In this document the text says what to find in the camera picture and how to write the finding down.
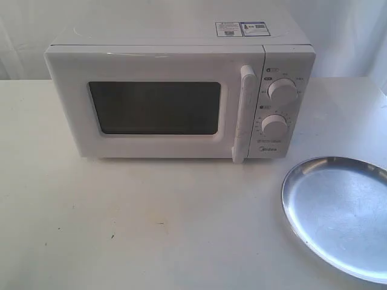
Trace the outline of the white control knob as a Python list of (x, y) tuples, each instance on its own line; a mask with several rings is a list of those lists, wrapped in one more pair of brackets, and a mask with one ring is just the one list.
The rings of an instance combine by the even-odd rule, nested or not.
[(281, 115), (274, 114), (265, 117), (261, 123), (262, 133), (271, 138), (280, 138), (288, 131), (285, 118)]
[(268, 87), (268, 96), (273, 103), (280, 105), (293, 102), (298, 97), (296, 85), (290, 79), (278, 79)]

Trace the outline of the white printed warning label sticker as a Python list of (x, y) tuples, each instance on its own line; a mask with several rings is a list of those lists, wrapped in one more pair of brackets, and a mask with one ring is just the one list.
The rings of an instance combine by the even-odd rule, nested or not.
[(270, 37), (271, 34), (263, 21), (258, 22), (216, 22), (218, 37)]

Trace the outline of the upper white control knob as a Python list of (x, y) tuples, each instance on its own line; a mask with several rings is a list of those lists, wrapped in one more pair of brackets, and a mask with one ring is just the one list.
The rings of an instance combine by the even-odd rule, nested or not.
[(298, 97), (296, 85), (290, 79), (278, 79), (268, 87), (268, 96), (273, 103), (280, 105), (293, 102)]

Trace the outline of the round metal tray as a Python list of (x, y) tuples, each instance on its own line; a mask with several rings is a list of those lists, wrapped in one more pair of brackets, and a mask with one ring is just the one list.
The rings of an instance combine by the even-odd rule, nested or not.
[(323, 156), (294, 166), (281, 188), (293, 232), (327, 264), (386, 284), (386, 169)]

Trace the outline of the lower white control knob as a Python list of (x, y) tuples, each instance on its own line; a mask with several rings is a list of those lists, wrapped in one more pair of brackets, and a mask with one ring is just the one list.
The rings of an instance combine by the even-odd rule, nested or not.
[(274, 114), (265, 117), (261, 123), (262, 133), (271, 138), (280, 138), (288, 131), (285, 118), (281, 115)]

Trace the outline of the white microwave oven body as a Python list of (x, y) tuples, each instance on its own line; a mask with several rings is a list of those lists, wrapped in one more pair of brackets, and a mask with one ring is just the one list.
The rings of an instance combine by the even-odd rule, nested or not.
[[(293, 135), (302, 98), (308, 84), (315, 52), (299, 30), (277, 37), (218, 37), (215, 24), (201, 37), (187, 37), (176, 26), (170, 29), (136, 30), (127, 39), (107, 36), (96, 43), (78, 43), (76, 40), (58, 39), (53, 45), (89, 46), (253, 46), (260, 45), (265, 51), (265, 62), (258, 89), (258, 103), (253, 119), (252, 136), (246, 159), (282, 158), (286, 155)], [(290, 79), (296, 85), (298, 97), (284, 105), (273, 103), (268, 87), (278, 79)], [(280, 138), (267, 137), (261, 123), (265, 117), (278, 114), (285, 118), (288, 131)]]

